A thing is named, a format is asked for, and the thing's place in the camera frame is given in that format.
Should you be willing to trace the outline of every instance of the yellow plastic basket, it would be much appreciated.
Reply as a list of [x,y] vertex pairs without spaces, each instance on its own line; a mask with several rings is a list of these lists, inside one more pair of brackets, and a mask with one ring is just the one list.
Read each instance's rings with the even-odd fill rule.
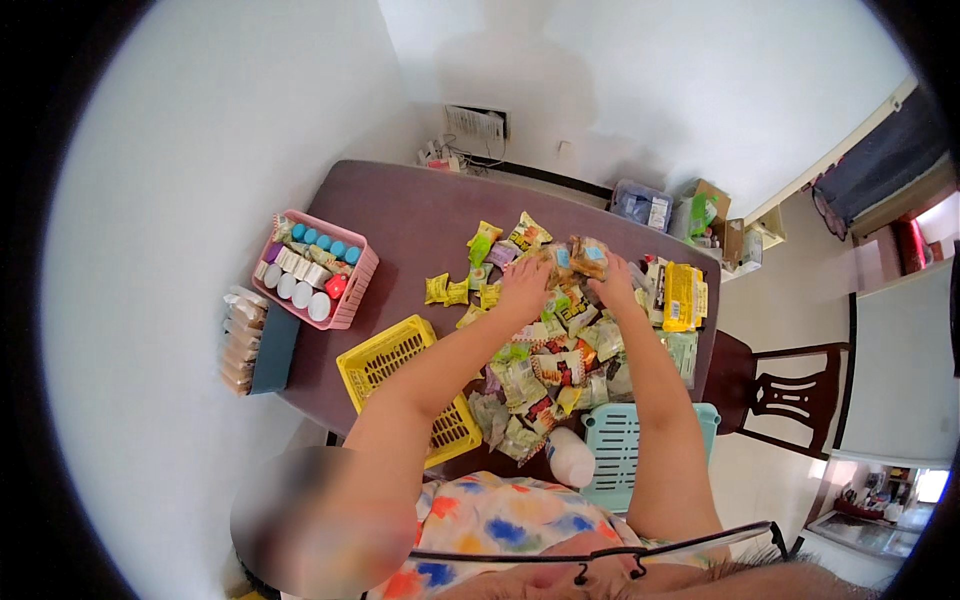
[[[437,335],[430,323],[414,315],[338,356],[337,368],[357,414],[384,379],[436,341]],[[431,440],[434,448],[423,468],[431,468],[480,445],[483,432],[473,420],[462,393],[433,421]]]

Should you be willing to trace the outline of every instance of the hand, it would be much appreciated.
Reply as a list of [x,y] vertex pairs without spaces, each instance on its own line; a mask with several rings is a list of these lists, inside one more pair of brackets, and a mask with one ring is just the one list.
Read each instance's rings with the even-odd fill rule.
[[553,260],[541,262],[535,256],[507,265],[496,309],[516,321],[517,327],[532,323],[550,298],[546,281],[553,266]]
[[634,297],[634,284],[627,261],[619,254],[607,252],[607,262],[607,280],[589,279],[587,285],[596,292],[604,306],[609,308],[615,317],[619,317],[625,311],[639,308],[639,304]]

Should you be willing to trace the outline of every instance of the light blue basket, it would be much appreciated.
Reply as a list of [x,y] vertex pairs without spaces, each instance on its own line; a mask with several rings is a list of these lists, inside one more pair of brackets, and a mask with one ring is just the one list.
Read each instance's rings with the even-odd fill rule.
[[[704,434],[704,449],[709,464],[720,415],[712,404],[706,402],[695,403],[693,408],[697,411],[700,430]],[[593,472],[593,481],[581,488],[580,494],[613,513],[626,513],[634,493],[636,445],[640,432],[636,405],[604,404],[581,419],[587,426],[585,441],[596,457],[596,470]]]

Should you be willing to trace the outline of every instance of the plastic basket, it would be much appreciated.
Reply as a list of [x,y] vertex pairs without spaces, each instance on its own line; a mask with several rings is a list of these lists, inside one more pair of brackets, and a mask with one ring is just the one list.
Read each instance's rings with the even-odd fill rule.
[[[693,408],[700,421],[709,464],[720,415],[712,404],[706,402],[694,403]],[[585,442],[596,457],[596,470],[593,472],[593,481],[581,488],[580,494],[613,513],[625,513],[634,494],[636,476],[636,448],[640,431],[636,404],[604,404],[583,415],[581,420],[587,426]]]
[[[373,277],[373,271],[376,270],[376,265],[380,263],[379,256],[377,256],[376,252],[374,252],[367,244],[367,238],[359,233],[354,233],[349,229],[337,227],[332,223],[328,223],[327,221],[321,221],[320,219],[311,217],[310,215],[302,213],[299,210],[286,210],[283,212],[283,216],[287,217],[294,223],[303,223],[308,227],[316,229],[320,233],[329,235],[335,240],[340,240],[345,244],[356,246],[360,249],[360,258],[357,260],[357,264],[353,267],[353,274],[350,275],[350,279],[347,282],[347,289],[344,291],[344,294],[339,300],[335,300],[336,304],[333,308],[333,311],[330,313],[330,316],[323,321],[317,322],[313,319],[310,319],[310,316],[307,314],[305,308],[297,308],[289,300],[282,299],[276,294],[276,290],[267,289],[267,286],[263,284],[263,281],[260,281],[255,276],[251,276],[253,287],[258,289],[264,296],[269,297],[283,308],[289,310],[306,323],[311,324],[318,329],[347,329],[350,327],[350,324],[353,323],[353,315],[355,315],[357,312],[357,306],[360,305],[360,300],[367,291],[367,286],[370,284],[370,279]],[[273,243],[273,239],[267,239],[267,243],[263,245],[263,251],[260,253],[260,257],[257,262],[266,259],[267,251],[270,249]]]
[[[430,323],[414,315],[338,356],[337,368],[357,414],[366,405],[367,396],[384,379],[436,341],[437,335]],[[431,468],[480,445],[483,432],[473,420],[463,394],[453,398],[433,421],[430,437],[435,447],[427,455],[423,468]]]

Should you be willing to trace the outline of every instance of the eyeglasses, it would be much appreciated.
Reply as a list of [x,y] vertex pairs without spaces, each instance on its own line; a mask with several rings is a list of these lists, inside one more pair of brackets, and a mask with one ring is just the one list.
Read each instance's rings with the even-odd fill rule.
[[758,521],[741,527],[734,527],[727,531],[694,538],[693,540],[671,543],[657,548],[641,548],[639,546],[624,546],[617,548],[604,548],[596,550],[589,554],[572,555],[518,555],[518,554],[453,554],[446,552],[432,552],[429,550],[411,550],[409,559],[430,563],[497,563],[497,564],[530,564],[530,563],[579,563],[582,567],[580,573],[574,578],[573,583],[576,586],[582,586],[587,583],[587,569],[592,561],[618,554],[633,555],[636,562],[636,569],[630,572],[631,579],[639,579],[647,573],[647,569],[640,563],[642,559],[648,559],[655,556],[669,556],[676,554],[690,554],[694,552],[703,552],[711,548],[730,545],[739,541],[750,540],[757,536],[770,532],[773,535],[771,542],[780,551],[780,555],[785,561],[790,560],[790,552],[786,549],[786,543],[783,541],[783,534],[774,521]]

